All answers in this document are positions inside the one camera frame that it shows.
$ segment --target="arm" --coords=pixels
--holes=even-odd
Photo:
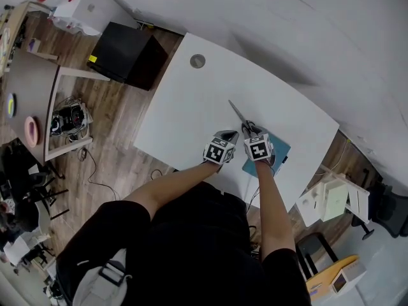
[[[288,248],[295,251],[291,221],[279,194],[270,167],[261,161],[255,162],[259,178],[261,200],[262,260],[271,252]]]
[[[213,175],[219,167],[218,164],[206,162],[187,170],[173,172],[144,184],[125,200],[143,205],[149,212],[150,218],[153,219],[159,208]]]

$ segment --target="black box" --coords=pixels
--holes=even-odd
[[[167,56],[153,34],[110,22],[87,65],[112,80],[148,91]]]

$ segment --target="glove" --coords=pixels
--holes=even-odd
[[[234,157],[238,137],[239,133],[235,130],[216,132],[211,142],[205,145],[204,162],[210,161],[221,165],[230,162]]]
[[[269,139],[269,132],[261,126],[249,122],[251,130],[242,125],[245,153],[252,161],[262,161],[268,166],[275,164],[275,150]]]

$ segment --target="white table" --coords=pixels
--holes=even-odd
[[[190,58],[202,54],[204,67]],[[183,170],[203,161],[203,149],[217,131],[240,132],[230,164],[207,181],[249,202],[258,180],[242,171],[247,160],[241,122],[244,117],[267,128],[291,146],[276,183],[289,210],[315,174],[339,125],[294,88],[263,68],[202,38],[187,34],[171,60],[147,110],[135,147]],[[259,206],[259,197],[252,202]]]

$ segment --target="black shirt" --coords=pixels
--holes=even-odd
[[[245,203],[201,183],[161,208],[150,223],[131,201],[103,204],[57,258],[57,278],[72,300],[89,267],[126,248],[123,305],[198,303],[310,305],[296,253],[281,249],[260,263],[249,254]]]

